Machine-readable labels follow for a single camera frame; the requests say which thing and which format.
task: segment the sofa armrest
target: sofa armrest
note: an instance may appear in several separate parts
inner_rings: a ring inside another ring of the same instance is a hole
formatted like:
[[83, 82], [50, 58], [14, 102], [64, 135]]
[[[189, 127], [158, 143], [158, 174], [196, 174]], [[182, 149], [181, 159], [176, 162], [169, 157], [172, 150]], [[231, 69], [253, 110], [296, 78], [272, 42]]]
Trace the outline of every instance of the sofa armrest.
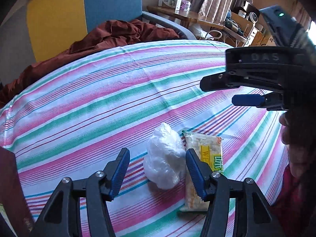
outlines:
[[183, 26], [180, 26], [177, 23], [172, 22], [171, 20], [167, 20], [163, 17], [160, 17], [147, 11], [143, 11], [143, 18], [156, 24], [159, 24], [163, 27], [172, 28], [182, 39], [196, 40], [194, 34], [192, 34], [190, 30], [186, 29]]

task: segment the striped bed sheet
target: striped bed sheet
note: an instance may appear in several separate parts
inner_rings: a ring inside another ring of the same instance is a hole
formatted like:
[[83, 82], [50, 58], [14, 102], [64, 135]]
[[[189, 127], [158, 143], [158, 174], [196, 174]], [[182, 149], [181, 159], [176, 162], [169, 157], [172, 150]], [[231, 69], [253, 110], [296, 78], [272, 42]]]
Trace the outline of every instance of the striped bed sheet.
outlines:
[[[204, 93], [203, 76], [225, 70], [229, 45], [172, 40], [117, 47], [87, 56], [43, 77], [0, 110], [0, 146], [15, 153], [26, 201], [36, 220], [60, 180], [87, 178], [122, 147], [131, 161], [120, 193], [108, 209], [117, 236], [199, 236], [205, 215], [180, 213], [184, 180], [159, 191], [143, 171], [146, 142], [155, 127], [223, 138], [224, 173], [251, 177], [274, 202], [287, 151], [280, 112], [235, 107], [239, 89]], [[86, 201], [80, 203], [83, 236], [90, 236]], [[232, 235], [231, 200], [227, 236]]]

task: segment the food package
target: food package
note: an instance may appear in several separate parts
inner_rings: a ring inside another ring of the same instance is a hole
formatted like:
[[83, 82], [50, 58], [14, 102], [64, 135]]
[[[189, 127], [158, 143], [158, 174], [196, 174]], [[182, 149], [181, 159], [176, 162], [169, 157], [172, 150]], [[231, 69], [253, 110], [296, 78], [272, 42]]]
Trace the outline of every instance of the food package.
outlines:
[[[206, 162], [213, 171], [223, 172], [222, 139], [217, 136], [183, 131], [186, 149], [194, 149], [199, 159]], [[181, 211], [207, 211], [209, 202], [204, 202], [197, 195], [190, 173], [185, 173], [185, 199]]]
[[160, 189], [173, 188], [185, 171], [185, 149], [179, 134], [166, 123], [156, 127], [147, 143], [146, 177]]

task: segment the screw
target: screw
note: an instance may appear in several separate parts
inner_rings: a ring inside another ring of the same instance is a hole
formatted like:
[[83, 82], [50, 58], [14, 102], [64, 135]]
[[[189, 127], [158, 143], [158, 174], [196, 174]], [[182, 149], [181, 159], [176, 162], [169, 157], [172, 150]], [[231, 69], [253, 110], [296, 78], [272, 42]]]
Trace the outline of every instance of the screw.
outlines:
[[219, 172], [214, 171], [212, 173], [212, 177], [214, 177], [214, 178], [219, 178], [220, 176], [221, 176], [221, 174]]
[[251, 178], [246, 178], [246, 183], [247, 184], [253, 184], [255, 181]]
[[70, 178], [69, 177], [64, 177], [61, 181], [62, 181], [62, 183], [69, 183]]
[[104, 176], [104, 172], [103, 171], [98, 171], [95, 173], [96, 177], [102, 177]]

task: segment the wooden desk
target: wooden desk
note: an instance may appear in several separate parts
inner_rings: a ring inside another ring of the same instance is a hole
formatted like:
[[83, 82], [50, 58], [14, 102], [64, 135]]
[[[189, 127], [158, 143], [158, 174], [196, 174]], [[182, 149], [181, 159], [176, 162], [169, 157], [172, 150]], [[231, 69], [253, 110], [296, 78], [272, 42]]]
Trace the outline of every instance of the wooden desk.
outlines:
[[201, 16], [200, 14], [194, 11], [176, 11], [169, 8], [164, 8], [161, 6], [147, 6], [147, 9], [150, 13], [158, 14], [162, 13], [170, 17], [181, 20], [180, 25], [188, 28], [190, 23], [198, 23], [204, 26], [213, 27], [217, 29], [223, 29], [224, 26], [212, 23], [211, 20], [208, 20], [207, 17]]

